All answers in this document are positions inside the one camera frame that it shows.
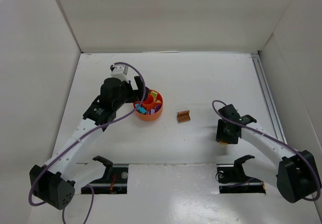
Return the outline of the purple small lego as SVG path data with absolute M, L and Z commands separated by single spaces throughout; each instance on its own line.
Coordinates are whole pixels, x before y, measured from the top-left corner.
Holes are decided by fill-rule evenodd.
M 161 108 L 161 105 L 155 105 L 154 110 L 157 112 Z

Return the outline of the purple curved lego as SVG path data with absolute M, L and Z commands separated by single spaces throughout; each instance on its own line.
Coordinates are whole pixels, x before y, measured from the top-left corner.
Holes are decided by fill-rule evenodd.
M 150 109 L 150 110 L 148 110 L 148 112 L 147 112 L 147 114 L 148 115 L 152 115 L 152 114 L 154 114 L 155 113 L 155 110 L 154 109 Z

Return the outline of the brown long lego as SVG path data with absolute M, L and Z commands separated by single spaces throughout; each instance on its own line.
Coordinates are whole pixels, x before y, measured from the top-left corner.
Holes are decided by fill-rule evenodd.
M 178 117 L 181 117 L 181 116 L 189 116 L 189 114 L 190 114 L 190 111 L 189 110 L 186 110 L 186 111 L 178 112 L 177 113 L 177 116 Z
M 178 116 L 178 117 L 177 117 L 177 121 L 178 121 L 179 123 L 187 122 L 187 121 L 190 121 L 190 120 L 191 120 L 191 118 L 190 118 L 190 116 L 189 116 L 189 115 L 182 115 L 182 116 Z

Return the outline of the cyan long lego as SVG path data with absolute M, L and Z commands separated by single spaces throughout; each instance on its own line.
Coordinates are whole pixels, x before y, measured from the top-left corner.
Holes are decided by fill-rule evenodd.
M 137 110 L 138 113 L 140 113 L 142 115 L 145 115 L 146 112 L 147 112 L 147 110 L 142 106 L 138 107 L 136 110 Z

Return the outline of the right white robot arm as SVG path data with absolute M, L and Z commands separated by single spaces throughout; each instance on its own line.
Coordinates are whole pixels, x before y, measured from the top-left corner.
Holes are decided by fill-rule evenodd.
M 241 116 L 234 105 L 224 104 L 219 110 L 216 141 L 238 144 L 244 140 L 270 160 L 265 164 L 254 155 L 245 155 L 233 162 L 231 167 L 219 167 L 217 179 L 228 188 L 236 188 L 260 180 L 278 189 L 290 203 L 299 200 L 317 201 L 321 197 L 321 180 L 312 153 L 298 151 L 272 137 L 250 116 Z

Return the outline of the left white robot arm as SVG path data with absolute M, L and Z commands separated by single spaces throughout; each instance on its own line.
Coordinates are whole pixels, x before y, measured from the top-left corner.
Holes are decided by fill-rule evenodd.
M 117 118 L 116 112 L 127 103 L 142 103 L 148 88 L 142 76 L 135 76 L 137 89 L 133 89 L 126 77 L 110 77 L 104 80 L 100 94 L 94 99 L 70 139 L 42 166 L 35 165 L 29 172 L 31 189 L 28 201 L 31 206 L 49 204 L 63 210 L 73 196 L 93 180 L 104 176 L 113 164 L 102 156 L 94 157 L 79 174 L 75 168 L 79 158 L 92 143 L 113 123 L 130 116 Z

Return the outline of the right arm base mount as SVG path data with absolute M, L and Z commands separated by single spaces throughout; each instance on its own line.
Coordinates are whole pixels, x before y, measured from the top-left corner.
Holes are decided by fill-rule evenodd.
M 243 164 L 255 157 L 246 155 L 236 159 L 233 164 L 218 164 L 215 179 L 219 183 L 220 194 L 266 194 L 264 183 L 245 174 Z

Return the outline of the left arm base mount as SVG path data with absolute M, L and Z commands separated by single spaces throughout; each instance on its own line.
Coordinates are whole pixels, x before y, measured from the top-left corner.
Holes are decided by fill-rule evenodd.
M 104 166 L 104 173 L 100 179 L 89 183 L 95 194 L 127 194 L 128 164 L 114 164 L 110 160 L 96 156 L 93 158 Z

